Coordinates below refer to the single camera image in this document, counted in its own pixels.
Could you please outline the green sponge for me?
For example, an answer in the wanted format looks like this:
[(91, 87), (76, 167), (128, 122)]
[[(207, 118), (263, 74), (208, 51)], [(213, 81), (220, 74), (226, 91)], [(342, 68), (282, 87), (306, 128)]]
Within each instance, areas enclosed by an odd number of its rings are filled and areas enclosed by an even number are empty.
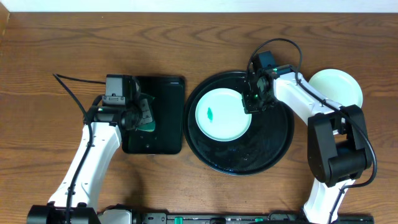
[(155, 131), (155, 118), (152, 109), (152, 102), (154, 97), (142, 93), (139, 98), (139, 107), (142, 111), (142, 118), (139, 120), (136, 128), (140, 131), (153, 132)]

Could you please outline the mint green plate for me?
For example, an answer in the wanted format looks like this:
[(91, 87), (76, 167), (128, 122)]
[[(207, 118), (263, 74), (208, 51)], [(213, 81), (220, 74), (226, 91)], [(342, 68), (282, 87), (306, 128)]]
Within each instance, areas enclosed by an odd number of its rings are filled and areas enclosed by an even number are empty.
[(309, 84), (327, 98), (343, 106), (363, 105), (359, 83), (348, 73), (338, 69), (324, 69), (310, 79)]
[(251, 114), (246, 114), (241, 94), (230, 88), (217, 88), (205, 93), (195, 108), (195, 121), (202, 133), (215, 141), (233, 141), (250, 127)]

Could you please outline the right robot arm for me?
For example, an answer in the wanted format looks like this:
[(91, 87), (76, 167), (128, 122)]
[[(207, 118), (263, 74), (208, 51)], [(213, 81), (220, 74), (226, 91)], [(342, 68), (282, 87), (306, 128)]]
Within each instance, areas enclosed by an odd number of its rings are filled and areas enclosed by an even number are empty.
[(315, 180), (303, 213), (310, 223), (337, 221), (338, 208), (348, 189), (365, 187), (374, 180), (372, 175), (356, 183), (364, 170), (371, 168), (373, 174), (377, 171), (362, 109), (327, 98), (292, 65), (255, 66), (246, 77), (246, 113), (283, 103), (306, 122), (307, 159)]

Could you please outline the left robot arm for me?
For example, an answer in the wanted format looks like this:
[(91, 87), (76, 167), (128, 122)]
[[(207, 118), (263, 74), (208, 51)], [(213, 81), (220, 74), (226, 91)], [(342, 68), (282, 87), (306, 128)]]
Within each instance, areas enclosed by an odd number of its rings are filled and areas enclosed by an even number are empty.
[(120, 105), (103, 105), (107, 96), (95, 98), (87, 112), (91, 119), (83, 127), (79, 148), (57, 191), (46, 205), (31, 207), (27, 223), (139, 223), (130, 208), (115, 205), (97, 213), (98, 197), (109, 163), (128, 131), (128, 110)]

